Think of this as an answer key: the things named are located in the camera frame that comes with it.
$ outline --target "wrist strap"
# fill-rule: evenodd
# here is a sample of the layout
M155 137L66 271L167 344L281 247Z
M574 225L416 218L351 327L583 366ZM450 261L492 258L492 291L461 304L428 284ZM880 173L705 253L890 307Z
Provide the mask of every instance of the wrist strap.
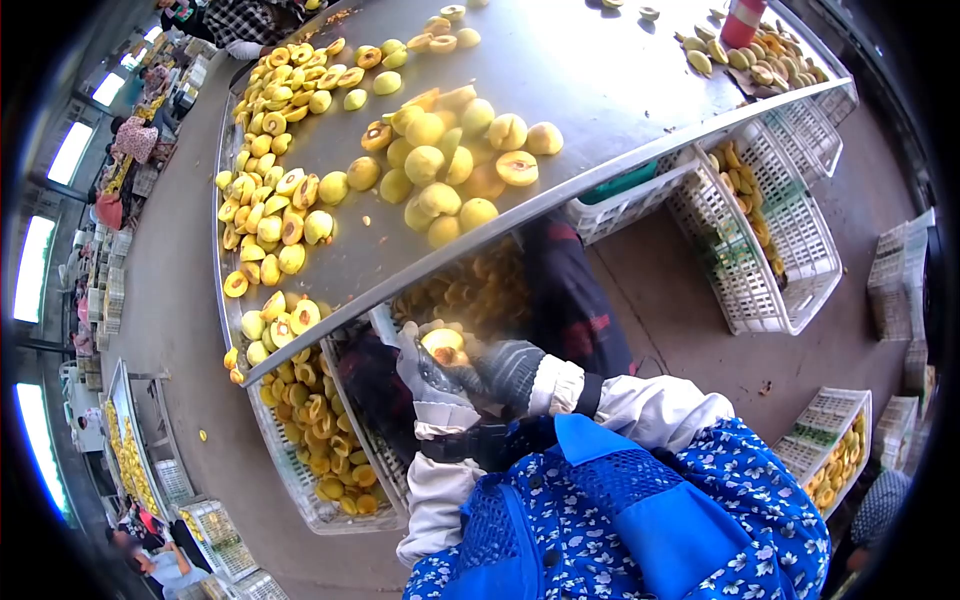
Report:
M600 406L600 393L603 391L604 378L592 372L584 373L584 390L577 398L577 407L573 412L593 419Z
M483 463L502 448L506 437L505 424L474 425L463 433L421 440L420 452L438 463L459 463L467 458Z

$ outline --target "work glove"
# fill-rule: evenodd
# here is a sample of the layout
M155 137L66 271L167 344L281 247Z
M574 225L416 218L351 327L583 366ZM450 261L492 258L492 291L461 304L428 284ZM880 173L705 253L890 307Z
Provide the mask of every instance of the work glove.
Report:
M433 329L459 328L459 324L444 324L437 320L418 327L408 322L397 335L400 355L396 372L410 389L417 413L416 434L429 439L465 431L480 420L480 414L467 398L463 384L447 373L420 343L420 338Z
M523 340L474 343L466 352L472 367L453 372L469 391L483 388L492 402L509 407L514 417L530 413L530 393L546 352ZM472 380L474 373L479 385Z

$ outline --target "checkered shirt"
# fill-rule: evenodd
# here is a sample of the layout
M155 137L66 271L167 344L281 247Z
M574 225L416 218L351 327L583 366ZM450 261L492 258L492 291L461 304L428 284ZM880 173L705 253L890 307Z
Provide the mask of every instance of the checkered shirt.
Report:
M204 24L216 39L217 47L233 41L254 41L265 46L284 39L317 12L304 7L305 0L213 0L206 7Z

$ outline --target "stainless steel table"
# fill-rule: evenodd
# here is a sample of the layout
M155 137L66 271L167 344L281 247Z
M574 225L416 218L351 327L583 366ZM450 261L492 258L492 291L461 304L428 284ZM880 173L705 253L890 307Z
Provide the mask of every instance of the stainless steel table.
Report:
M129 372L127 369L127 361L123 358L120 358L117 360L116 370L113 372L113 379L110 382L110 387L106 398L113 402L113 408L116 410L116 424L120 431L121 438L126 435L124 421L126 418L130 419L133 441L135 442L137 452L140 455L140 463L143 465L143 470L147 477L147 484L150 487L151 494L154 496L154 500L156 501L157 507L160 510L160 515L158 516L162 516L165 520L169 521L173 520L173 517L176 514L172 512L166 505L165 500L167 500L167 497L165 494L161 493L162 489L157 484L156 476L154 474L155 461L151 461L150 456L148 455L149 451L151 450L168 446L170 448L170 453L173 455L173 460L175 460L177 465L183 469L183 459L180 456L180 450L177 448L177 440L174 438L173 431L170 429L170 418L167 415L166 400L163 397L162 383L164 380L168 379L170 379L170 374L167 372ZM165 434L162 438L156 441L148 443L146 437L143 435L143 430L140 426L140 420L137 417L139 403L137 402L136 397L133 395L130 385L131 380L149 381L150 385L156 391L154 402L156 403L156 408L159 412L160 427ZM105 444L105 447L105 450L108 450L108 454L111 456L112 460L118 460L118 457L113 456L112 448L109 447L109 444ZM111 465L110 475L114 477L114 483L119 482L119 467L116 465ZM190 481L185 474L183 477L183 482L188 489L189 495L195 495L193 487L191 486Z
M432 251L424 235L404 225L402 204L382 202L371 191L351 191L330 209L336 220L333 243L307 248L299 273L284 276L277 287L252 286L241 299L225 299L221 286L227 273L236 269L238 254L222 248L223 229L216 219L218 198L213 188L215 285L227 348L244 347L240 316L262 307L277 289L340 306L332 316L251 369L244 387L449 261L599 183L767 110L852 84L849 73L824 44L774 2L770 11L805 42L804 54L829 73L830 81L738 108L744 97L731 79L719 69L709 79L692 73L673 37L675 31L692 35L695 23L707 23L719 31L720 23L708 19L708 8L721 8L720 2L669 3L655 23L641 22L638 5L632 2L619 11L596 4L493 0L486 8L468 9L462 26L480 33L480 45L450 55L411 53L407 64L397 70L403 76L403 87L388 96L372 93L373 78L382 71L378 66L360 84L370 92L361 109L345 111L345 91L337 90L325 114L310 115L288 128L295 141L277 164L285 169L301 167L322 178L330 171L346 171L351 162L367 154L360 138L371 121L435 86L447 91L475 80L479 97L489 100L498 114L514 112L528 125L539 121L557 125L565 145L559 154L538 159L540 179L529 187L509 188L496 202L501 213L498 218L439 251ZM405 41L419 34L439 7L427 0L340 2L291 40L324 25L310 42L323 47L345 37L347 47L327 66L338 62L353 66L356 47L379 45L391 37ZM325 25L327 16L344 9L354 13ZM765 20L772 22L774 15L768 13ZM225 106L224 135L217 156L220 169L232 169L243 142L243 132L233 126L230 111L242 97L246 79L241 78L230 91ZM385 173L389 167L384 151L375 156ZM363 224L365 216L370 217L369 227ZM242 351L240 361L245 363Z

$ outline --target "window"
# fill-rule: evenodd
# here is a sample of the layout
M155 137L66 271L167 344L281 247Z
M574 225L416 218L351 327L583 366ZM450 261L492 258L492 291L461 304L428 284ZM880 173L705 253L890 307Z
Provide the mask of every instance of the window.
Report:
M140 61L143 60L143 57L147 56L147 49L141 48L140 52L137 53L136 58L133 57L131 53L124 55L124 58L120 59L120 64L127 67L128 71L133 71L136 67L140 65Z
M97 91L93 92L93 99L105 107L110 106L117 92L123 87L124 81L124 78L116 73L107 73L107 76L104 77L104 80L100 83L100 87L97 88Z
M68 514L66 494L60 481L57 462L54 460L53 445L50 441L50 431L47 428L46 410L43 406L43 390L38 385L29 383L16 384L16 397L20 405L20 414L23 416L24 428L30 439L30 446L34 451L37 470L47 486L54 504L61 514Z
M154 43L154 40L156 39L156 37L159 36L161 33L163 33L163 28L157 25L152 30L147 32L147 34L143 38L149 41L150 43Z
M55 226L53 221L43 217L30 220L23 255L20 257L20 270L16 274L16 291L13 293L13 317L19 321L37 323L40 320L47 254Z
M92 134L93 130L89 126L79 121L75 122L63 139L63 143L60 144L60 149L57 150L54 163L50 165L50 170L47 171L47 179L69 185L74 172L77 170L80 157L86 150L86 142L90 141Z

